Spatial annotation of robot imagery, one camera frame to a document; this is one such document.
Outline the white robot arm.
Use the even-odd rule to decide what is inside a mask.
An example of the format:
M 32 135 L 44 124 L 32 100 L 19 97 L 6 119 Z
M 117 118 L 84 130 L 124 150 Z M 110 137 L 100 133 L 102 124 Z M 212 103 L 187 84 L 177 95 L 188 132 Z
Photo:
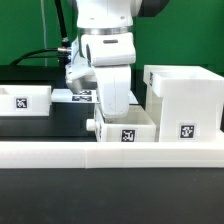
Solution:
M 154 17 L 170 0 L 68 0 L 77 11 L 77 37 L 66 66 L 66 84 L 77 94 L 97 86 L 105 118 L 129 110 L 131 68 L 136 62 L 133 18 Z

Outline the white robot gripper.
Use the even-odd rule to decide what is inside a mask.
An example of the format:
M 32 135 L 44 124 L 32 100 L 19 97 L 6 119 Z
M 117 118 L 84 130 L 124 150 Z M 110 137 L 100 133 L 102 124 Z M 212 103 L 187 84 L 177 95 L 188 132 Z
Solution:
M 125 117 L 130 99 L 130 66 L 96 67 L 94 72 L 103 117 L 107 119 Z

